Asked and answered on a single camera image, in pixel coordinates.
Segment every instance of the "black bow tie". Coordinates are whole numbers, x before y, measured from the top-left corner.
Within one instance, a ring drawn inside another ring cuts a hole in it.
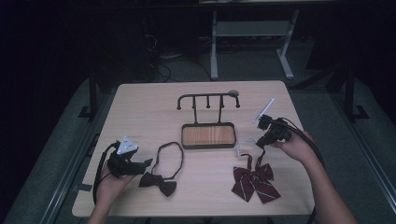
[[[157,186],[166,197],[169,197],[175,191],[176,185],[176,181],[164,181],[161,175],[146,172],[140,179],[139,188]]]
[[[154,170],[155,166],[160,162],[160,151],[164,147],[169,147],[170,145],[177,145],[178,148],[180,149],[181,152],[181,162],[180,162],[180,167],[178,167],[177,171],[171,176],[171,177],[166,177],[163,178],[161,175],[154,175],[152,171]],[[160,188],[160,191],[166,196],[169,197],[176,189],[176,181],[173,179],[177,175],[177,173],[180,171],[181,166],[183,165],[183,160],[184,160],[184,152],[183,148],[181,148],[180,144],[177,142],[170,142],[167,144],[164,144],[158,148],[158,153],[157,153],[157,160],[155,161],[154,166],[151,168],[151,173],[146,172],[142,178],[140,179],[139,183],[139,188],[146,188],[146,187],[151,187],[151,186],[157,186]]]

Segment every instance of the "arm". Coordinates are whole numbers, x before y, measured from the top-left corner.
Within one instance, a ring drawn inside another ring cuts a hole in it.
[[[275,142],[288,156],[299,161],[308,173],[320,223],[357,223],[341,199],[312,148],[296,133],[289,142]]]
[[[102,181],[96,192],[97,202],[88,220],[89,224],[105,223],[111,206],[122,194],[129,182],[134,179],[134,175],[116,178],[114,175],[108,175],[109,173],[107,163],[105,163],[101,173]]]

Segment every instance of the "bow tie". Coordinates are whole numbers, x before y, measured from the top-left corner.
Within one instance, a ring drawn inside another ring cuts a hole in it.
[[[139,188],[157,186],[166,197],[169,197],[175,191],[176,185],[176,181],[165,182],[161,175],[152,175],[146,172],[140,179]]]
[[[163,178],[161,175],[154,175],[152,172],[155,168],[156,165],[160,162],[160,151],[165,148],[169,147],[171,145],[177,145],[178,148],[180,149],[181,152],[181,162],[180,166],[178,167],[177,171],[171,176],[171,177],[166,177]],[[176,189],[176,181],[173,181],[177,173],[180,171],[181,166],[183,165],[184,161],[184,152],[183,148],[181,148],[180,144],[177,142],[170,142],[167,144],[164,144],[158,148],[158,153],[157,153],[157,160],[155,161],[154,166],[151,168],[151,173],[146,172],[142,178],[140,179],[139,183],[139,188],[146,188],[146,187],[151,187],[151,186],[157,186],[160,188],[160,191],[166,196],[169,197]]]
[[[274,186],[268,180],[274,180],[271,166],[267,163],[260,166],[260,161],[256,165],[256,171],[251,171],[251,156],[249,156],[247,169],[241,167],[233,168],[235,184],[232,191],[239,197],[249,202],[254,191],[257,191],[262,203],[269,203],[280,197]]]

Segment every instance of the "white clip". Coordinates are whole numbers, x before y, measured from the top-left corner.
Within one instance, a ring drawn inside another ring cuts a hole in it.
[[[246,140],[246,139],[253,140],[254,144],[257,143],[257,140],[254,137],[241,137],[241,138],[239,138],[238,139],[238,146],[237,146],[237,149],[236,149],[236,153],[237,153],[238,157],[240,157],[243,154],[243,149],[241,148],[241,141],[242,140]]]
[[[124,136],[122,138],[119,149],[117,150],[117,154],[124,154],[130,151],[135,151],[139,147],[135,144],[129,136]]]
[[[272,103],[274,100],[275,100],[274,98],[271,98],[271,100],[270,100],[270,102],[268,103],[268,105],[266,105],[265,108],[259,113],[259,115],[257,116],[257,118],[255,118],[255,119],[253,120],[253,123],[256,123],[257,120],[259,120],[259,119],[262,117],[262,115],[265,113],[265,111],[268,109],[268,107],[270,107],[271,103]]]

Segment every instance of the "human hand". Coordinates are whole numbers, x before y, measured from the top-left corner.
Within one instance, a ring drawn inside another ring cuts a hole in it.
[[[313,142],[312,136],[308,132],[303,132],[303,134]],[[271,146],[282,149],[288,156],[302,164],[318,160],[311,146],[297,133],[291,133],[289,142],[275,142]]]
[[[96,191],[97,203],[104,203],[111,206],[133,179],[134,175],[125,175],[116,178],[110,173],[106,161],[101,172],[101,181]]]

